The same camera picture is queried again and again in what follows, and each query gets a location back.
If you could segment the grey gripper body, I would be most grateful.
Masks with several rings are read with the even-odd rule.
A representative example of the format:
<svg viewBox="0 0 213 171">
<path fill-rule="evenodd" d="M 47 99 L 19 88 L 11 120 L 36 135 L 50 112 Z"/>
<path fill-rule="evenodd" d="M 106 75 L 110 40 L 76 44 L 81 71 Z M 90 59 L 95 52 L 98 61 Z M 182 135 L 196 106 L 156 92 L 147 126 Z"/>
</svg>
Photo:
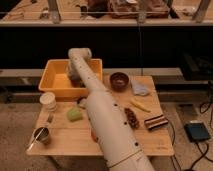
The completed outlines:
<svg viewBox="0 0 213 171">
<path fill-rule="evenodd" d="M 78 82 L 81 80 L 77 70 L 71 64 L 67 66 L 67 75 L 73 82 Z"/>
</svg>

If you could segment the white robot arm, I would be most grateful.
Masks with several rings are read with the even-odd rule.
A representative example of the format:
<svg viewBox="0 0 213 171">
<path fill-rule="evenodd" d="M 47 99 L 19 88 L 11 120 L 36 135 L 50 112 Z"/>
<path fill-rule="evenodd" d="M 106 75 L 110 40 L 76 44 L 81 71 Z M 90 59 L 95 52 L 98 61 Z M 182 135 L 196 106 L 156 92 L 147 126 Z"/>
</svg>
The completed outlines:
<svg viewBox="0 0 213 171">
<path fill-rule="evenodd" d="M 72 69 L 89 91 L 86 111 L 109 171 L 155 171 L 125 114 L 86 63 L 92 56 L 91 50 L 71 48 L 68 56 Z"/>
</svg>

